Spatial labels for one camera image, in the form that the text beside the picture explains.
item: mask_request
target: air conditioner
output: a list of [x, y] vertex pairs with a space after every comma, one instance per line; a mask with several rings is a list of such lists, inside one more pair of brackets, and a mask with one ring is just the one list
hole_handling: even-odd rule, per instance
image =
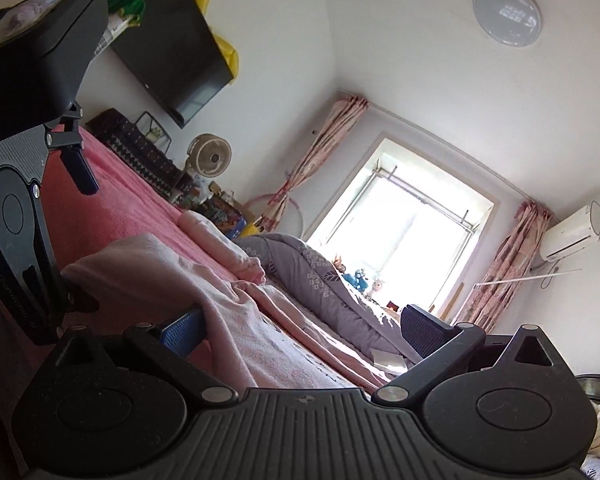
[[600, 239], [600, 204], [591, 202], [544, 233], [540, 256], [555, 262]]

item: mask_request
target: tied curtain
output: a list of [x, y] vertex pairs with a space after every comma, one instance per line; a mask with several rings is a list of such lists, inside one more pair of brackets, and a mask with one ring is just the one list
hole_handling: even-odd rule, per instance
[[[482, 282], [523, 278], [538, 252], [552, 216], [541, 205], [531, 200], [524, 202], [516, 214], [516, 226], [500, 246]], [[453, 324], [464, 321], [474, 323], [486, 332], [491, 331], [520, 285], [521, 282], [515, 282], [475, 287]]]
[[289, 193], [320, 169], [368, 108], [369, 102], [358, 96], [340, 99], [333, 105], [312, 146], [288, 176], [285, 185], [267, 203], [267, 209], [258, 222], [260, 227], [266, 232], [278, 227], [289, 202]]

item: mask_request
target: flat screen television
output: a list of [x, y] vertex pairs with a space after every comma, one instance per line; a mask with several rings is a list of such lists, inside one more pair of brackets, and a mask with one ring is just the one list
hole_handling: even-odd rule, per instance
[[233, 76], [195, 0], [145, 1], [141, 25], [112, 47], [183, 128]]

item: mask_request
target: fan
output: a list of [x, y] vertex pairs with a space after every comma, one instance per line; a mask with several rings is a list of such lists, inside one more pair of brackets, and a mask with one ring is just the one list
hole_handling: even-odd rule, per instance
[[213, 134], [202, 134], [191, 141], [185, 163], [187, 173], [197, 173], [204, 178], [215, 178], [224, 173], [231, 162], [231, 146]]

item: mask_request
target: gray floral quilt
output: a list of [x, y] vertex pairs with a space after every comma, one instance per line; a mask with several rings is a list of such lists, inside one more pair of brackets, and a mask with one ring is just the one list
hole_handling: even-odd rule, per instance
[[371, 349], [401, 354], [416, 364], [422, 358], [402, 337], [400, 325], [382, 308], [357, 294], [333, 265], [302, 240], [284, 234], [261, 234], [234, 240], [256, 256], [265, 272], [322, 322], [369, 359]]

